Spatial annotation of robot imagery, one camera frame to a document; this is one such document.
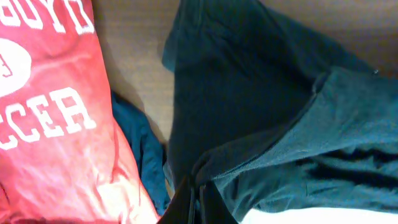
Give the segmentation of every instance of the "white circle logo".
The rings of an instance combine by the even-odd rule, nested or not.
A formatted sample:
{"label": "white circle logo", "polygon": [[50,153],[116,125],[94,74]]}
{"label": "white circle logo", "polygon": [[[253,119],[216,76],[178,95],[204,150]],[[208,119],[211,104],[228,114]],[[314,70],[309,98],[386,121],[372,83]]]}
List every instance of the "white circle logo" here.
{"label": "white circle logo", "polygon": [[31,66],[28,51],[11,40],[0,38],[0,98],[24,87]]}

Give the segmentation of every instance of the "wooden floor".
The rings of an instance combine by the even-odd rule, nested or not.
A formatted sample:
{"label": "wooden floor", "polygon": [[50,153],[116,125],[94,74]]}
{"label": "wooden floor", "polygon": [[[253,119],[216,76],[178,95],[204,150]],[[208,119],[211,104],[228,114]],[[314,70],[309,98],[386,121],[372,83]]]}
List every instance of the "wooden floor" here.
{"label": "wooden floor", "polygon": [[[329,35],[385,74],[398,74],[397,0],[261,0]],[[93,0],[111,88],[144,110],[168,140],[173,75],[160,62],[178,0]]]}

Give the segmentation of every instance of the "wood surface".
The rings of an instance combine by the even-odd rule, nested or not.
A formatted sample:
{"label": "wood surface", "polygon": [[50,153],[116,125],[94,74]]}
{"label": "wood surface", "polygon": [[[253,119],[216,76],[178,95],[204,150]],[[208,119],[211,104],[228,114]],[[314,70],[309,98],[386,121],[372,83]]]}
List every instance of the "wood surface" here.
{"label": "wood surface", "polygon": [[[398,74],[397,0],[262,2],[336,39],[383,74]],[[174,76],[160,57],[178,0],[93,0],[93,7],[111,88],[145,111],[158,138],[168,140]]]}

